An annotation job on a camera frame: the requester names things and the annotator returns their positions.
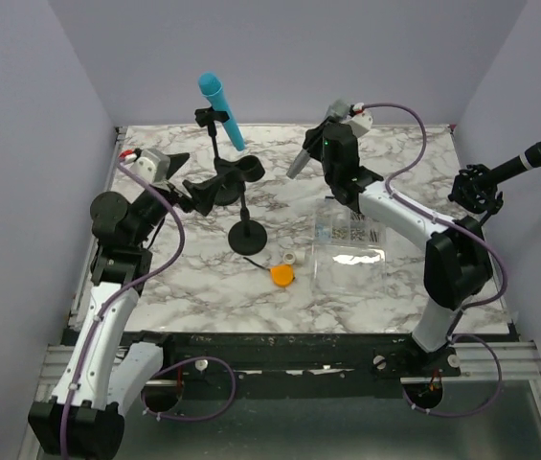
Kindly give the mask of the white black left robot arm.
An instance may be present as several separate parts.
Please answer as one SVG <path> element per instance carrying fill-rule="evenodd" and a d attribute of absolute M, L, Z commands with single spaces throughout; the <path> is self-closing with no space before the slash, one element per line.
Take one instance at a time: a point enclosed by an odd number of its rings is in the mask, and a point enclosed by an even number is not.
<path fill-rule="evenodd" d="M 34 402 L 28 422 L 42 449 L 64 459 L 112 459 L 124 437 L 125 416 L 151 377 L 168 377 L 174 352 L 154 342 L 132 346 L 116 359 L 124 328 L 145 282 L 176 262 L 152 269 L 145 247 L 151 231 L 166 215 L 203 207 L 170 184 L 189 160 L 186 153 L 165 155 L 136 149 L 118 167 L 142 186 L 128 201 L 107 191 L 90 205 L 92 234 L 98 248 L 90 272 L 92 288 L 74 350 L 51 396 Z"/>

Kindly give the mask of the black fork clip mic stand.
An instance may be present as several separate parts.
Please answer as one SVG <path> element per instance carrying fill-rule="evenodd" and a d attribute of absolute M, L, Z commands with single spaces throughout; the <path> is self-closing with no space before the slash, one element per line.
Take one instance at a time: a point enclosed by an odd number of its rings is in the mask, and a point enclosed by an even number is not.
<path fill-rule="evenodd" d="M 217 129 L 215 123 L 219 122 L 224 124 L 230 120 L 230 117 L 226 111 L 216 111 L 211 106 L 196 109 L 194 111 L 194 116 L 197 124 L 200 127 L 206 128 L 208 135 L 211 138 L 214 152 L 214 168 L 215 172 L 219 173 L 218 166 L 221 157 L 219 155 L 218 144 L 216 141 Z M 233 182 L 224 182 L 214 199 L 214 204 L 218 206 L 228 206 L 236 203 L 238 200 L 238 185 Z"/>

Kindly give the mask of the black shock mount mic stand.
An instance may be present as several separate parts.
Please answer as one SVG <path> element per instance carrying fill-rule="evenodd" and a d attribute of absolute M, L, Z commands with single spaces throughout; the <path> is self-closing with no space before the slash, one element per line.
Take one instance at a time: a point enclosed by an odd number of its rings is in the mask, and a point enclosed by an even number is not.
<path fill-rule="evenodd" d="M 455 176 L 448 200 L 462 206 L 474 215 L 482 215 L 481 226 L 497 215 L 504 205 L 504 194 L 496 185 L 481 185 L 490 168 L 483 164 L 467 165 Z"/>

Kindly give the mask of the silver microphone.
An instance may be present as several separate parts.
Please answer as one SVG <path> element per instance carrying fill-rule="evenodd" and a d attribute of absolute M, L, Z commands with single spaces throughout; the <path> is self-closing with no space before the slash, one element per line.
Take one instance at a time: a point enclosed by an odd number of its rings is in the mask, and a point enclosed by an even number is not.
<path fill-rule="evenodd" d="M 311 158 L 319 159 L 324 128 L 346 119 L 350 111 L 351 105 L 341 99 L 336 100 L 328 107 L 324 120 L 305 133 L 302 149 L 287 170 L 288 178 L 295 179 Z"/>

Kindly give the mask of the black ring clip mic stand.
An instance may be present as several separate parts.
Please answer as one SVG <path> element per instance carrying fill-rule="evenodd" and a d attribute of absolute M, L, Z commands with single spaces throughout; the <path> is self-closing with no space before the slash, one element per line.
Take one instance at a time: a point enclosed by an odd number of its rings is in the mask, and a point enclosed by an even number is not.
<path fill-rule="evenodd" d="M 228 244 L 239 255 L 258 254 L 267 243 L 267 233 L 260 223 L 251 219 L 245 192 L 246 183 L 262 179 L 265 169 L 255 155 L 246 155 L 237 161 L 221 159 L 218 169 L 219 173 L 215 173 L 212 177 L 215 179 L 215 196 L 224 182 L 236 183 L 239 191 L 240 221 L 231 227 L 228 233 Z"/>

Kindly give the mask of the blue microphone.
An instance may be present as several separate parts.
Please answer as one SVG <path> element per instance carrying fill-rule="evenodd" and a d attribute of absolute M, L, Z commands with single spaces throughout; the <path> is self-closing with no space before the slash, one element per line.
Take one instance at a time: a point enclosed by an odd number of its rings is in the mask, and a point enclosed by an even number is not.
<path fill-rule="evenodd" d="M 225 112 L 228 116 L 227 120 L 223 122 L 223 127 L 231 140 L 234 148 L 237 151 L 245 150 L 245 141 L 240 132 L 236 118 L 233 115 L 232 109 L 227 101 L 223 84 L 219 77 L 212 73 L 203 73 L 198 78 L 198 87 L 202 96 L 210 103 L 213 110 L 218 112 Z"/>

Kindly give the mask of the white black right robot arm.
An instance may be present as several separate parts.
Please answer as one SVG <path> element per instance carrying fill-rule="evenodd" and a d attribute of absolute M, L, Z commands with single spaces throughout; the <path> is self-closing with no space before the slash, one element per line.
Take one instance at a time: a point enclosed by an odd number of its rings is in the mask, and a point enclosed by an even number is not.
<path fill-rule="evenodd" d="M 395 230 L 424 251 L 424 312 L 411 332 L 416 343 L 404 352 L 406 368 L 423 376 L 439 364 L 437 350 L 448 342 L 465 300 L 478 294 L 493 269 L 480 223 L 453 219 L 405 195 L 389 193 L 384 178 L 360 164 L 351 126 L 330 120 L 305 133 L 303 151 L 317 160 L 333 197 L 364 217 Z"/>

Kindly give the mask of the black microphone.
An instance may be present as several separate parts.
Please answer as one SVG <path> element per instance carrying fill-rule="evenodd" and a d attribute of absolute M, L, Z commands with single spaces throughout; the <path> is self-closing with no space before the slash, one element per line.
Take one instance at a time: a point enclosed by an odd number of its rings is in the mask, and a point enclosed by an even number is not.
<path fill-rule="evenodd" d="M 530 146 L 520 155 L 485 172 L 476 183 L 482 188 L 493 187 L 536 168 L 541 168 L 541 141 Z"/>

